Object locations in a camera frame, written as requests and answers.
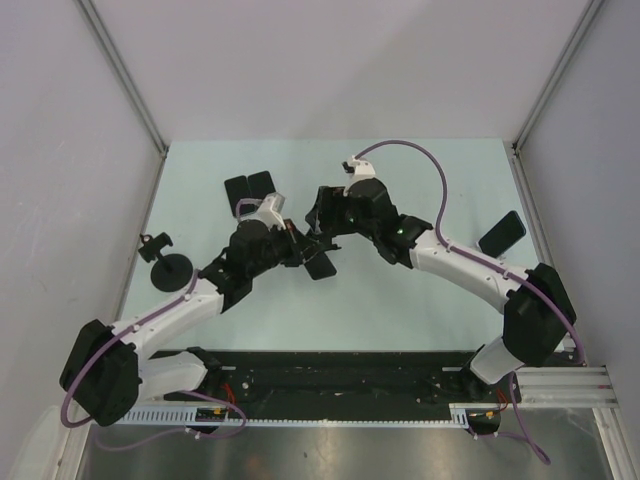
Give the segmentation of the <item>black folding phone stand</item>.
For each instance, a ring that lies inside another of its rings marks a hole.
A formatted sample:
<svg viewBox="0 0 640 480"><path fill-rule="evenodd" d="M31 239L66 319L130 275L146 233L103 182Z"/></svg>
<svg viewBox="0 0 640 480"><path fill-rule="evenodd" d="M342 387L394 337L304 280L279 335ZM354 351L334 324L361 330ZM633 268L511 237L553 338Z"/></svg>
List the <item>black folding phone stand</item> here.
<svg viewBox="0 0 640 480"><path fill-rule="evenodd" d="M338 249L332 241L322 241L314 238L303 239L301 253L303 266L314 281L333 277L337 269L327 256L327 251Z"/></svg>

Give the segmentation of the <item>black phone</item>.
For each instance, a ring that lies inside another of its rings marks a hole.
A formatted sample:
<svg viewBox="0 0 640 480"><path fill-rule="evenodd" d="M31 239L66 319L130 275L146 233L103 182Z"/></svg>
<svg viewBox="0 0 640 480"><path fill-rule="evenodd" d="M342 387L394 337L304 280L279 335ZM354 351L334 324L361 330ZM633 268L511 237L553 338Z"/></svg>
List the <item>black phone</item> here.
<svg viewBox="0 0 640 480"><path fill-rule="evenodd" d="M276 192L276 187L269 171L261 171L247 177L251 198L264 200L268 195Z"/></svg>

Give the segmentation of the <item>teal phone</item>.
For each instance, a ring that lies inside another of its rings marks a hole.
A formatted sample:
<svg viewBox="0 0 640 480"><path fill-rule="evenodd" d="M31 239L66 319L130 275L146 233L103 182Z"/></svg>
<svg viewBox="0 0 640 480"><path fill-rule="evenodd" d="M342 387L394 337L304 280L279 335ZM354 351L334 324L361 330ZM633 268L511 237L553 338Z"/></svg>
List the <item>teal phone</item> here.
<svg viewBox="0 0 640 480"><path fill-rule="evenodd" d="M224 181L224 188L230 205L231 214L237 217L237 207L241 200L251 197L248 179L245 175L232 177Z"/></svg>

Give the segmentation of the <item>black round base phone stand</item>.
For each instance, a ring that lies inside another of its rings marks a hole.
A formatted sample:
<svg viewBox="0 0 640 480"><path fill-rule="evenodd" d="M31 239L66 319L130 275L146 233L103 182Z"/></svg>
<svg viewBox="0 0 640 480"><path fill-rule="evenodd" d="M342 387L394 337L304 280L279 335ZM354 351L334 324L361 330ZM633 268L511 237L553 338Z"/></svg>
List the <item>black round base phone stand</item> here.
<svg viewBox="0 0 640 480"><path fill-rule="evenodd" d="M158 236L150 234L139 235L141 246L138 254L141 259L152 264L150 280L159 291L171 293L186 287L191 281L194 268L183 254L163 254L165 247L173 245L171 237L162 232Z"/></svg>

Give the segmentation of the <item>blue phone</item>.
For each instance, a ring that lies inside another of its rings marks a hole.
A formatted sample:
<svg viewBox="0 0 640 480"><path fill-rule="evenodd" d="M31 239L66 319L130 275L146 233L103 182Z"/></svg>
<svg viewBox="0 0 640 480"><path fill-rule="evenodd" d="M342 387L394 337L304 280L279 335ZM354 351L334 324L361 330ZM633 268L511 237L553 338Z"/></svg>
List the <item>blue phone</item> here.
<svg viewBox="0 0 640 480"><path fill-rule="evenodd" d="M526 227L519 213L511 210L479 239L478 247L485 255L499 258L525 235Z"/></svg>

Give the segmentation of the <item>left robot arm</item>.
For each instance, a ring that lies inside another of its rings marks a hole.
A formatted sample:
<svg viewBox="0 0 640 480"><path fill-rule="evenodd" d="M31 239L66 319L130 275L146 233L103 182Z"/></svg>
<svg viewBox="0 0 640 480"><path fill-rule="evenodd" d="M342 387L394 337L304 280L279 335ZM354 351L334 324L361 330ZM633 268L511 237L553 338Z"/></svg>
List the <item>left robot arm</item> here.
<svg viewBox="0 0 640 480"><path fill-rule="evenodd" d="M189 390L197 398L214 397L220 374L207 366L199 350L171 357L156 352L204 320L223 314L243 300L253 281L280 265L299 267L323 249L314 235L301 233L291 221L268 226L259 220L239 223L229 244L187 286L154 310L106 325L95 319L80 330L60 376L65 391L61 422L77 403L89 419L109 426L141 401Z"/></svg>

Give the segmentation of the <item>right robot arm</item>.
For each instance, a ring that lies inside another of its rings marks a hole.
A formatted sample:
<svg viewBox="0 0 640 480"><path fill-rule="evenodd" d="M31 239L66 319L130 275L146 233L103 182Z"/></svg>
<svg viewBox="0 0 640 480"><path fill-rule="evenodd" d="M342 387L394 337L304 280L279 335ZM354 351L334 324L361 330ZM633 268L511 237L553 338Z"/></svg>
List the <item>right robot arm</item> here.
<svg viewBox="0 0 640 480"><path fill-rule="evenodd" d="M543 366L575 324L575 310L553 267L508 266L445 245L430 223L399 213L377 179L350 188L320 187L305 220L322 239L359 234L388 263L439 276L502 314L501 335L476 352L461 376L462 391L473 401L486 400L508 373Z"/></svg>

